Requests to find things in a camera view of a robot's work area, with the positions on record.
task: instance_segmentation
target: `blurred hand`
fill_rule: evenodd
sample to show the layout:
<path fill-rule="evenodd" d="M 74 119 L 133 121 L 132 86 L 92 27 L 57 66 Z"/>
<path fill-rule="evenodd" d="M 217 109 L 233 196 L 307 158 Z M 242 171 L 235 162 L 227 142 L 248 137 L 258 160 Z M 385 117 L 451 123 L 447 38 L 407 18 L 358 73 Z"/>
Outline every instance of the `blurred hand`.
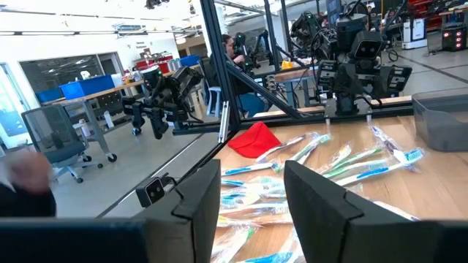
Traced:
<path fill-rule="evenodd" d="M 244 55 L 239 55 L 239 56 L 236 56 L 234 59 L 233 59 L 234 63 L 236 64 L 239 64 L 241 62 L 244 62 L 245 61 L 245 58 L 244 58 Z"/>
<path fill-rule="evenodd" d="M 30 194 L 49 191 L 49 161 L 42 153 L 20 152 L 9 163 L 10 182 Z"/>

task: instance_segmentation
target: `chair wheel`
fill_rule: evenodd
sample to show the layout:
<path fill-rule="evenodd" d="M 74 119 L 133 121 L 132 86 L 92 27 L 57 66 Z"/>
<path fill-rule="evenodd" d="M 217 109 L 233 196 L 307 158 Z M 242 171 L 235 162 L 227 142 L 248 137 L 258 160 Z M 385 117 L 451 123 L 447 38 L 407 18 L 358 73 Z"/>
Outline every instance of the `chair wheel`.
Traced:
<path fill-rule="evenodd" d="M 133 128 L 132 129 L 132 134 L 135 135 L 135 136 L 141 134 L 141 129 L 140 128 Z"/>
<path fill-rule="evenodd" d="M 115 162 L 115 161 L 117 161 L 117 155 L 112 153 L 112 157 L 109 156 L 107 158 L 107 160 L 109 160 L 110 162 Z"/>

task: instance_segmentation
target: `gray floor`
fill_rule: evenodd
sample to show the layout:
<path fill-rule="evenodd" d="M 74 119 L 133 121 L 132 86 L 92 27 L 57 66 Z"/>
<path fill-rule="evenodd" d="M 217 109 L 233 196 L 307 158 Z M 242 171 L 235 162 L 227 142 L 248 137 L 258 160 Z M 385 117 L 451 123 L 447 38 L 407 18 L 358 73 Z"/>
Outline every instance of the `gray floor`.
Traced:
<path fill-rule="evenodd" d="M 399 54 L 401 58 L 396 64 L 413 68 L 403 95 L 468 87 L 468 50 L 427 56 L 427 49 L 420 48 L 400 50 Z M 385 54 L 383 61 L 388 61 Z M 309 88 L 312 95 L 312 83 Z M 297 94 L 303 105 L 303 92 L 298 91 Z M 198 118 L 215 120 L 207 118 L 204 106 L 196 99 L 194 101 Z M 216 134 L 204 134 L 195 140 L 197 134 L 175 137 L 168 131 L 162 140 L 155 140 L 149 122 L 138 137 L 131 134 L 131 128 L 127 124 L 105 135 L 109 148 L 118 156 L 116 163 L 110 163 L 100 148 L 91 144 L 87 154 L 102 162 L 104 167 L 81 169 L 79 173 L 84 179 L 81 184 L 77 184 L 70 175 L 62 176 L 58 183 L 53 184 L 58 217 L 133 216 L 142 210 L 133 191 L 139 182 L 164 172 L 179 178 L 216 145 Z M 176 154 L 177 158 L 168 162 Z M 0 169 L 3 165 L 4 162 L 0 161 Z"/>

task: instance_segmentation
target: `office chair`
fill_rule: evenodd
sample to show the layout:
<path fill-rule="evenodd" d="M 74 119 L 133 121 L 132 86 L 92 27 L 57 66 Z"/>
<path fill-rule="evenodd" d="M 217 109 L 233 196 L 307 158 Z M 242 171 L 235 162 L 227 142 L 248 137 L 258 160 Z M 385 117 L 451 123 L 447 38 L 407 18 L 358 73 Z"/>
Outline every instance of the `office chair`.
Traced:
<path fill-rule="evenodd" d="M 198 61 L 200 65 L 200 69 L 202 70 L 203 78 L 203 101 L 207 105 L 206 115 L 207 116 L 214 116 L 219 118 L 219 110 L 221 108 L 221 87 L 219 86 L 210 86 L 209 83 L 212 83 L 212 74 L 210 74 L 205 70 L 205 66 L 210 68 L 209 60 L 200 59 Z M 213 103 L 216 100 L 216 104 L 214 105 L 214 113 L 213 113 Z"/>
<path fill-rule="evenodd" d="M 70 172 L 77 183 L 83 179 L 76 173 L 76 167 L 88 167 L 102 164 L 91 161 L 91 157 L 84 151 L 89 144 L 83 136 L 84 142 L 78 137 L 69 119 L 67 111 L 61 105 L 50 105 L 21 113 L 34 147 L 44 153 L 48 161 L 59 171 L 55 179 Z"/>

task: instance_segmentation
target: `blue bin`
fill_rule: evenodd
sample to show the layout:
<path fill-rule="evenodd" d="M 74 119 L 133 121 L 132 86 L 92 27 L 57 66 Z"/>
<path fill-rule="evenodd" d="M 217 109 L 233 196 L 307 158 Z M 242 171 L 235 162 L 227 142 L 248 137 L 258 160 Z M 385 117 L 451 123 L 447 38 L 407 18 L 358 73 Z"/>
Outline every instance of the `blue bin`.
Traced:
<path fill-rule="evenodd" d="M 182 63 L 182 66 L 194 66 L 198 64 L 199 60 L 200 60 L 199 55 L 190 55 L 190 56 L 183 57 L 181 59 L 181 63 Z"/>
<path fill-rule="evenodd" d="M 64 94 L 61 92 L 60 88 L 53 88 L 48 91 L 41 91 L 36 93 L 40 103 L 50 102 L 56 99 L 60 99 Z"/>
<path fill-rule="evenodd" d="M 76 99 L 114 87 L 114 82 L 110 75 L 93 77 L 88 80 L 75 81 L 60 86 L 66 99 Z"/>

